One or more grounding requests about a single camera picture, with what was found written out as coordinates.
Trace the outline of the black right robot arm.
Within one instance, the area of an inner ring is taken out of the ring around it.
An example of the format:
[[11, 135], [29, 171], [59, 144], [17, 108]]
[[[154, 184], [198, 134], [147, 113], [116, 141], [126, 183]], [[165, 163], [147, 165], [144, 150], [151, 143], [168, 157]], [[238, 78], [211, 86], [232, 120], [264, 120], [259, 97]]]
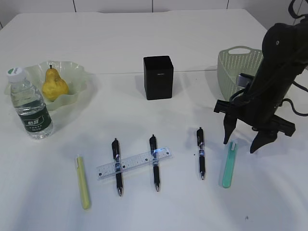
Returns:
[[227, 144], [238, 120], [251, 126], [257, 132], [250, 152], [272, 143], [282, 132], [291, 137], [295, 124], [275, 112], [286, 101], [295, 78], [302, 74], [308, 65], [308, 16], [298, 15], [288, 7], [289, 14], [300, 23], [291, 26], [276, 23], [265, 34], [262, 42], [263, 59], [257, 65], [255, 75], [244, 71], [231, 71], [218, 77], [224, 100], [216, 102], [214, 112], [224, 113], [224, 144]]

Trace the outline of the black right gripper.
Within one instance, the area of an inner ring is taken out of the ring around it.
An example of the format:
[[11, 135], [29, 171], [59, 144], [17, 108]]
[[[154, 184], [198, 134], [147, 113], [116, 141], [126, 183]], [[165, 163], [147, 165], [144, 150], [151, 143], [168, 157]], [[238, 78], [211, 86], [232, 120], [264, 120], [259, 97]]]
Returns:
[[233, 102], [217, 100], [214, 112], [225, 114], [223, 144], [228, 143], [238, 120], [258, 132], [250, 147], [251, 154], [260, 147], [276, 141], [278, 132], [291, 137], [295, 132], [295, 124], [275, 115], [285, 95], [286, 91], [266, 91], [242, 105], [238, 104], [240, 95], [235, 97]]

